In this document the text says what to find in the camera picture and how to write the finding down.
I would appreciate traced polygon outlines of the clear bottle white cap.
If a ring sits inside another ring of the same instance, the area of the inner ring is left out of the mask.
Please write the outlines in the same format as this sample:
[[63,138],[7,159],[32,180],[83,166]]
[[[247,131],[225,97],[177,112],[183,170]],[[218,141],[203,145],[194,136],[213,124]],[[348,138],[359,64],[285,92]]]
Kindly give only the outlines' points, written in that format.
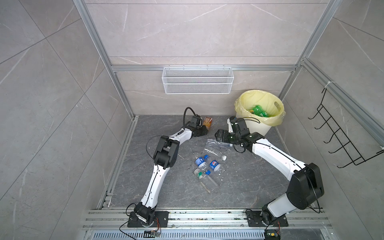
[[206,146],[214,149],[228,149],[231,148],[233,144],[219,142],[215,139],[207,139]]

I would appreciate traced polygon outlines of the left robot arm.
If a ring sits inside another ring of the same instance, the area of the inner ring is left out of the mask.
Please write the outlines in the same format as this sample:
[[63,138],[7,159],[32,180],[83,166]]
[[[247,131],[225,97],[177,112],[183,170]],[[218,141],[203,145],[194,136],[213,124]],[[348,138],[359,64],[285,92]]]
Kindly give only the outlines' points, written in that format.
[[181,144],[193,137],[208,134],[208,129],[203,125],[199,115],[192,116],[188,122],[183,122],[183,127],[175,134],[161,136],[153,155],[154,168],[147,190],[142,200],[135,206],[134,213],[144,226],[150,226],[155,220],[155,211],[161,187],[169,170],[174,166]]

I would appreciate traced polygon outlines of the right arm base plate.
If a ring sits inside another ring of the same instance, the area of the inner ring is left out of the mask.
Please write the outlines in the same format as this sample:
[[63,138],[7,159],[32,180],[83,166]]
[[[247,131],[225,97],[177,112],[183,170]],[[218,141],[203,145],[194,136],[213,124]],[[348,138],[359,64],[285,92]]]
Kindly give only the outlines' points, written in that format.
[[278,218],[267,213],[267,211],[256,211],[246,209],[246,220],[249,227],[288,227],[288,221],[286,215],[282,215]]

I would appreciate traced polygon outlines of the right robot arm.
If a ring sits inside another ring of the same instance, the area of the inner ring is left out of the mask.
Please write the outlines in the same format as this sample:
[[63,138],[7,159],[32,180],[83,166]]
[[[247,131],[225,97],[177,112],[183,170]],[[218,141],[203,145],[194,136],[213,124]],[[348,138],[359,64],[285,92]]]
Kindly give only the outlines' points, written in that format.
[[278,149],[263,135],[251,133],[243,118],[232,116],[227,122],[228,130],[220,129],[215,133],[218,142],[239,145],[260,156],[290,181],[285,194],[263,206],[261,219],[264,225],[271,226],[286,213],[304,210],[319,202],[325,190],[320,168],[316,164],[305,164]]

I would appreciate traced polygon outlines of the clear crushed bottle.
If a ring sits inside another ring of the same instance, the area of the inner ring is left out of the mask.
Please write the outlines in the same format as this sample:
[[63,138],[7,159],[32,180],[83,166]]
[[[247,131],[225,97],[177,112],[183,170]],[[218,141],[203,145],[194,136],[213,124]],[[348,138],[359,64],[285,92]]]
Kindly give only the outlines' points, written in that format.
[[209,146],[204,148],[203,155],[208,155],[210,158],[213,158],[217,161],[226,161],[228,158],[227,155],[221,149],[216,149]]

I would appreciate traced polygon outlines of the green Sprite bottle yellow cap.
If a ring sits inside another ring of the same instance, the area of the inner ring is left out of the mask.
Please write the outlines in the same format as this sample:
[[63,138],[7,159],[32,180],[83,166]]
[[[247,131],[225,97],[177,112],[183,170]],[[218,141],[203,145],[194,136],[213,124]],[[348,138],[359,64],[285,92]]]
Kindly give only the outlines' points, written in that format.
[[251,112],[254,115],[262,117],[262,118],[269,118],[270,117],[270,115],[260,105],[254,106],[252,108]]

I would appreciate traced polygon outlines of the yellow bin liner bag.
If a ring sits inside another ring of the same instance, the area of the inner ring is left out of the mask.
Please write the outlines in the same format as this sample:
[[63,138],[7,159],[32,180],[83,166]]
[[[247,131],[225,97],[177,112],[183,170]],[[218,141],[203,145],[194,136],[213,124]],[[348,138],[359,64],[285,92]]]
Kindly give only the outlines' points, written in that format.
[[282,124],[286,114],[284,104],[277,96],[261,90],[242,93],[235,100],[235,111],[240,118],[254,118],[270,127]]

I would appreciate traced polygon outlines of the white plastic waste bin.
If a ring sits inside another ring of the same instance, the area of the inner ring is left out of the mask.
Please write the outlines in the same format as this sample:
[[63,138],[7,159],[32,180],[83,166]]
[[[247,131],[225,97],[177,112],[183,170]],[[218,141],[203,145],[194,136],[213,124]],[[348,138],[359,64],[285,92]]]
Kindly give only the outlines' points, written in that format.
[[262,123],[260,120],[251,117],[241,117],[239,114],[236,115],[237,118],[244,118],[247,124],[247,127],[250,130],[250,133],[257,132],[262,136],[265,136],[268,131],[271,129],[271,126],[268,126]]

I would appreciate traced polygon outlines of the Pepsi blue label bottle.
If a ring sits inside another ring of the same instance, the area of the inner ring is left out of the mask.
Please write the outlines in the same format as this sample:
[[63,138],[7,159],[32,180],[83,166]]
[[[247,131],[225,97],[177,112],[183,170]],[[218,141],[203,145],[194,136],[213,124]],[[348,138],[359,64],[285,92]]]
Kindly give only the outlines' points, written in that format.
[[216,177],[223,176],[222,166],[216,159],[214,159],[213,157],[210,157],[209,155],[204,155],[204,160],[207,163],[206,174],[208,174],[209,176],[216,176]]

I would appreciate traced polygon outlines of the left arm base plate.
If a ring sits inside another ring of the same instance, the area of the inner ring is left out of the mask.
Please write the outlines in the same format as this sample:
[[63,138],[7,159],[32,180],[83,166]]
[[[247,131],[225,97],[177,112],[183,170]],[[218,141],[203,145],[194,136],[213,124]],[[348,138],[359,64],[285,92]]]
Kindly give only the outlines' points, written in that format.
[[139,216],[135,212],[130,212],[129,221],[127,223],[128,228],[140,228],[140,227],[153,227],[165,228],[168,226],[169,212],[167,211],[156,211],[145,219]]

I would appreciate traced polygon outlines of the blue label bottle centre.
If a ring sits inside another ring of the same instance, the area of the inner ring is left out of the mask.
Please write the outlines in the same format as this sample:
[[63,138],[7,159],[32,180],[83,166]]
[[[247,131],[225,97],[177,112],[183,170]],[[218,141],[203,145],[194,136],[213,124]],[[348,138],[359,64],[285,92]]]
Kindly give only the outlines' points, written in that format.
[[198,157],[195,160],[195,164],[197,165],[198,169],[201,170],[203,173],[207,175],[211,174],[211,168],[203,157]]

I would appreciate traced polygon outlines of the aluminium front rail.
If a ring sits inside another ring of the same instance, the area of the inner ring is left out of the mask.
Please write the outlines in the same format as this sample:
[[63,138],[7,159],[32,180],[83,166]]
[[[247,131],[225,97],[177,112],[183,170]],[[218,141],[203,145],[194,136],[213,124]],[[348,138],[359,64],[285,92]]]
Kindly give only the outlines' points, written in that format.
[[81,222],[86,240],[336,240],[325,213],[293,211],[265,226],[246,209],[161,210],[150,227],[122,208],[90,210]]

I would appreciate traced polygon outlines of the amber tea bottle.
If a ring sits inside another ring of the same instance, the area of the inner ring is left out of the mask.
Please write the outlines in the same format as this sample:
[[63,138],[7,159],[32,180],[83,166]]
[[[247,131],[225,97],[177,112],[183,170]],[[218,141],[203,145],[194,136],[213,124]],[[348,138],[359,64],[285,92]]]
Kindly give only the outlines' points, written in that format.
[[213,122],[213,118],[205,117],[203,125],[207,128],[207,130],[210,130],[212,122]]

